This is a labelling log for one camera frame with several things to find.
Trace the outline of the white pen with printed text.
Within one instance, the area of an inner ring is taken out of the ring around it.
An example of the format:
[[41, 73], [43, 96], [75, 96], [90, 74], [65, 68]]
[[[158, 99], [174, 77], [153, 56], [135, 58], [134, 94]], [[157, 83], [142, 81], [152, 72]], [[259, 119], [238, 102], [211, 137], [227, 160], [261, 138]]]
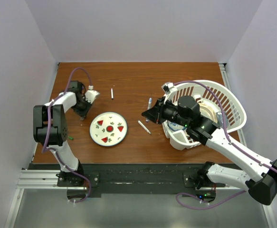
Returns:
[[152, 107], [152, 101], [153, 101], [152, 97], [150, 97], [149, 100], [148, 100], [147, 110], [149, 110]]

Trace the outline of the white plastic basket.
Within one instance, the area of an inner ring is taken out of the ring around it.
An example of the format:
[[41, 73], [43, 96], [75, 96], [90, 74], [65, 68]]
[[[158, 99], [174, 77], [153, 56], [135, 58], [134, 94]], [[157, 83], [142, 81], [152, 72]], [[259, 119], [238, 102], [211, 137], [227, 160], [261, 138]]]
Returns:
[[[197, 80], [195, 83], [179, 82], [175, 87], [177, 92], [168, 96], [164, 95], [165, 101], [170, 100], [177, 105], [180, 97], [188, 95], [196, 102], [203, 100], [210, 103], [215, 112], [226, 113], [227, 133], [237, 131], [246, 124], [247, 115], [243, 106], [225, 86], [210, 80]], [[186, 130], [171, 131], [167, 126], [167, 121], [162, 123], [162, 128], [166, 138], [170, 140], [170, 145], [177, 150], [191, 149], [200, 145], [199, 142], [189, 137]]]

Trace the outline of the watermelon pattern plate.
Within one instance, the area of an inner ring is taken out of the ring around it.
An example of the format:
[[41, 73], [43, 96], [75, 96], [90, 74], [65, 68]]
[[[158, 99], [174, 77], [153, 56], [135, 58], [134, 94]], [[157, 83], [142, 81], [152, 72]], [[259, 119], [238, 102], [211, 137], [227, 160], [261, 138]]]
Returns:
[[115, 112], [105, 112], [95, 117], [89, 128], [91, 139], [98, 145], [111, 147], [119, 144], [127, 135], [126, 119]]

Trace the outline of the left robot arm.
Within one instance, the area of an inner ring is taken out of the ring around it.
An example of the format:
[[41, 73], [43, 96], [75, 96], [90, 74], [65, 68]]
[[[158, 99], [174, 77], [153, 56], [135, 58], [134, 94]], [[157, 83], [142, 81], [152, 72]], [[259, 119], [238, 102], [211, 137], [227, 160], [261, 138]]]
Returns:
[[92, 85], [86, 88], [79, 81], [71, 81], [67, 89], [44, 105], [33, 107], [33, 137], [42, 145], [42, 152], [50, 151], [60, 166], [59, 180], [72, 186], [86, 182], [79, 159], [68, 144], [66, 112], [72, 109], [85, 119], [100, 93]]

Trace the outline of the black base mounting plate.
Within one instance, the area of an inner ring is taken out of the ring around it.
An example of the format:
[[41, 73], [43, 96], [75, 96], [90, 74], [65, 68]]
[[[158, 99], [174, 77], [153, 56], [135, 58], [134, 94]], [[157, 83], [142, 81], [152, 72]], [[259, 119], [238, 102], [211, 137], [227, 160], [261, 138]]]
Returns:
[[104, 194], [193, 194], [202, 164], [83, 164], [91, 198]]

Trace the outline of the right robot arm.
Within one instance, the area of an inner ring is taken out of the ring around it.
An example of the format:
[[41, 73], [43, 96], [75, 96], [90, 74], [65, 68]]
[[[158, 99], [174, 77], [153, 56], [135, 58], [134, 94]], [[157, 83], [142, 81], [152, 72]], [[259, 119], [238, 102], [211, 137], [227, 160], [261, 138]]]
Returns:
[[248, 192], [263, 205], [273, 201], [277, 194], [277, 159], [264, 158], [231, 138], [225, 128], [201, 115], [193, 97], [182, 96], [177, 105], [159, 98], [142, 116], [156, 124], [170, 121], [185, 127], [191, 139], [218, 151], [238, 166], [232, 169], [206, 162], [197, 173], [200, 185], [222, 183]]

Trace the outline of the blue patterned bowl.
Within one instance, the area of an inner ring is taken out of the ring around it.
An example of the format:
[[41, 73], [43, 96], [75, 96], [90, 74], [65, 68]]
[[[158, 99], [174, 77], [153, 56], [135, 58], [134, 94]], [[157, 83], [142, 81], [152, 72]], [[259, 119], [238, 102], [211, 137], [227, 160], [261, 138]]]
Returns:
[[167, 121], [167, 126], [169, 127], [169, 129], [173, 132], [176, 132], [176, 131], [179, 131], [179, 130], [182, 130], [182, 131], [185, 131], [187, 128], [184, 127], [184, 126], [181, 126], [177, 123], [173, 123], [171, 121]]

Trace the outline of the beige stacked plates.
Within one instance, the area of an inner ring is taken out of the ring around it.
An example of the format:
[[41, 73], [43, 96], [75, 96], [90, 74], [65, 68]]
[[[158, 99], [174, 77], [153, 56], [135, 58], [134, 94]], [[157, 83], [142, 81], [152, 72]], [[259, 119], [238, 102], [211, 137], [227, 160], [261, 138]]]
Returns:
[[202, 116], [209, 118], [215, 123], [218, 123], [216, 112], [210, 103], [201, 100], [198, 102], [198, 104], [200, 106], [200, 112]]

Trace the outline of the green-end white pen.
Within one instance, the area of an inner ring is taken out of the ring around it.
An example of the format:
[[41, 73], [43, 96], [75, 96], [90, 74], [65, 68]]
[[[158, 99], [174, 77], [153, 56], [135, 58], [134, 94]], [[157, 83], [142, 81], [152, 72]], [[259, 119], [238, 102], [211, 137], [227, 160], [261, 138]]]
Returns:
[[137, 122], [147, 133], [151, 134], [151, 131], [140, 120]]

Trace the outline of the plain white blue-end pen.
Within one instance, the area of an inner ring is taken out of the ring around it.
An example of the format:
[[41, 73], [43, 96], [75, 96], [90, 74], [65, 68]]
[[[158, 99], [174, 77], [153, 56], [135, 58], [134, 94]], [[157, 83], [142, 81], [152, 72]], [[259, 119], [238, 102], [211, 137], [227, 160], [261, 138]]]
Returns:
[[114, 91], [113, 91], [113, 88], [111, 88], [111, 99], [112, 99], [112, 100], [114, 99]]

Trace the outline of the grey cup in basket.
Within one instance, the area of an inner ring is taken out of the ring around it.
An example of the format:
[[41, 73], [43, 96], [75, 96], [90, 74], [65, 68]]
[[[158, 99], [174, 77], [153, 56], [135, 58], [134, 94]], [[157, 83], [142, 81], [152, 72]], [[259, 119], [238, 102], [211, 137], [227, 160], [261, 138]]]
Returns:
[[227, 119], [227, 116], [226, 116], [226, 113], [225, 112], [216, 112], [216, 117], [217, 117], [217, 120], [218, 120], [218, 124], [223, 127], [224, 124], [227, 126], [228, 125], [228, 119]]

